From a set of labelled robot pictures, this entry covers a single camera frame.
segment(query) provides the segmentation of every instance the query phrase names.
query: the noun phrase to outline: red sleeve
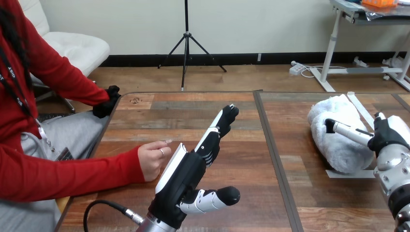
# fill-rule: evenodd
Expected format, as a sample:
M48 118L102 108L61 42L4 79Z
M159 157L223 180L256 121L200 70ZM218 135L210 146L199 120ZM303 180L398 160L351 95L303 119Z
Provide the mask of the red sleeve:
M0 199L18 202L76 196L144 182L138 147L115 157L49 161L0 144Z
M61 57L48 45L33 24L24 16L20 6L16 14L20 19L22 35L27 41L29 70L34 76L67 99L91 106L109 100L104 89L97 87L78 68L71 65L66 57Z

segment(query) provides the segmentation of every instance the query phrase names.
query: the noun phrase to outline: red sweater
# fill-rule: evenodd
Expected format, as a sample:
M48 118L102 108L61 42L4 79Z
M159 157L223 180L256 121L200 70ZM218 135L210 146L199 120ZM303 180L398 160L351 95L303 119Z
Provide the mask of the red sweater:
M28 41L29 71L59 95L94 106L109 100L67 58L62 58L37 33L26 19L17 0L0 0L0 6L16 19L16 29ZM27 88L24 70L17 54L0 30L0 46L9 59L17 80L37 117L33 92ZM0 73L19 93L3 62ZM0 198L13 201L39 201L81 195L130 183L144 182L138 148L116 157L71 161L49 161L23 153L20 134L30 132L41 138L35 121L23 113L9 93L0 85Z

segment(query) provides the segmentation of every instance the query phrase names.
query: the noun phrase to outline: wooden table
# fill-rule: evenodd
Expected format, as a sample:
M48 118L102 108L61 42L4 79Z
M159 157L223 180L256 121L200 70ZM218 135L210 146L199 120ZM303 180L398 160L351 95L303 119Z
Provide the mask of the wooden table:
M173 150L180 142L192 149L218 111L234 103L239 116L198 188L232 185L240 190L241 200L217 212L188 216L182 231L391 232L394 220L376 179L330 179L326 174L329 166L315 147L307 115L313 104L334 95L259 91L127 94L119 101L93 156L114 156L167 139L174 140ZM371 114L383 111L410 123L410 95L356 96ZM58 231L83 231L84 210L96 199L115 201L145 215L157 181L71 198ZM99 232L137 228L104 205L93 207L88 227Z

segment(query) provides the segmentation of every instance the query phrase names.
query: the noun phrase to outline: person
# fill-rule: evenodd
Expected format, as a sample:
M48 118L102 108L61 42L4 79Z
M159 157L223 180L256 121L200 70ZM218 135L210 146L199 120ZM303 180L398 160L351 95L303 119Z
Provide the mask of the person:
M104 90L83 76L37 33L17 0L0 0L0 27L0 231L53 231L60 217L54 199L157 178L171 155L166 142L83 159L120 97L118 87ZM30 73L93 111L39 123Z

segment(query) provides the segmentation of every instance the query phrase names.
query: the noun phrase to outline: orange container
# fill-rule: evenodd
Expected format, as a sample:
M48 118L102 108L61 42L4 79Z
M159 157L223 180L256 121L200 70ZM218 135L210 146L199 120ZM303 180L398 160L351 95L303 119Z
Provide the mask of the orange container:
M397 6L398 0L362 0L362 3L377 7Z

